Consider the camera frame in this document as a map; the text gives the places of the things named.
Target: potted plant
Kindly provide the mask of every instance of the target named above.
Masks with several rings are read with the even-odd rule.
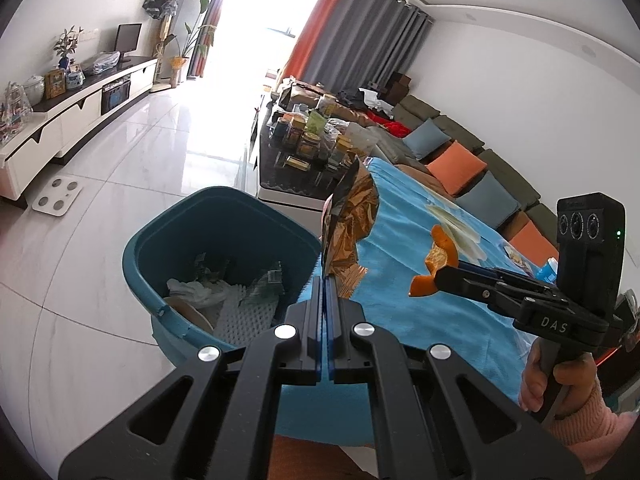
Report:
[[[69,68],[69,54],[75,54],[76,48],[78,48],[78,35],[82,32],[80,28],[77,32],[74,31],[75,25],[71,27],[71,30],[66,30],[65,33],[60,35],[60,39],[56,41],[53,46],[53,50],[61,56],[58,66],[66,72]]]
[[[175,88],[186,79],[186,64],[191,56],[191,53],[197,48],[201,53],[205,51],[206,44],[211,44],[213,32],[216,29],[213,25],[201,25],[198,27],[200,17],[209,9],[209,0],[200,0],[200,13],[196,18],[196,21],[190,27],[189,23],[184,23],[184,28],[187,29],[187,41],[183,49],[180,49],[180,42],[175,34],[169,34],[164,40],[164,47],[175,40],[178,45],[178,51],[180,56],[174,56],[169,59],[171,68],[173,70],[171,76],[171,86]],[[204,43],[197,44],[200,37],[200,31],[204,30]]]

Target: tv stand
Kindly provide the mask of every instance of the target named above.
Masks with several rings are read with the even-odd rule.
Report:
[[[48,162],[66,164],[91,138],[152,88],[158,60],[131,56],[101,74],[89,76],[80,88],[33,107],[25,129],[0,147],[0,196],[20,208],[22,195]],[[102,88],[130,75],[129,99],[102,114]]]

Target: blue pillow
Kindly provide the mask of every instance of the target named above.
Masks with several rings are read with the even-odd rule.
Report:
[[[456,204],[495,230],[520,209],[520,203],[501,186],[491,171],[487,171],[468,193],[456,199]]]
[[[437,150],[448,140],[451,140],[451,137],[444,134],[442,130],[429,119],[402,139],[402,142],[412,151],[415,158],[421,160],[431,152]]]

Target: blue tablecloth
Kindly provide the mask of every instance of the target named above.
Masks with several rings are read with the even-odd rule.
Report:
[[[449,212],[481,236],[478,246],[484,259],[480,265],[519,271],[504,252],[504,239],[386,162],[374,159],[369,171],[378,187],[380,209],[371,234],[358,242],[359,263],[368,272],[351,299],[362,304],[369,322],[391,330],[404,344],[451,346],[516,400],[529,346],[528,338],[511,326],[510,319],[494,314],[484,304],[445,292],[408,297],[412,278],[428,274],[424,259],[433,242],[431,228],[442,223],[434,208]],[[315,274],[320,274],[319,263]],[[307,288],[301,300],[309,296]],[[326,355],[322,373],[322,382],[314,388],[284,387],[276,431],[342,446],[372,443],[366,386],[329,382]]]

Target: blue trash bin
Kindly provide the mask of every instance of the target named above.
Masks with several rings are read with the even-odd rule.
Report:
[[[184,319],[162,299],[168,295],[168,279],[193,280],[198,254],[229,258],[225,280],[232,285],[249,285],[280,261],[285,293],[278,317],[297,301],[320,250],[315,235],[282,213],[237,189],[209,187],[140,229],[124,250],[122,269],[129,288],[151,314],[160,349],[178,366],[203,346],[234,348]]]

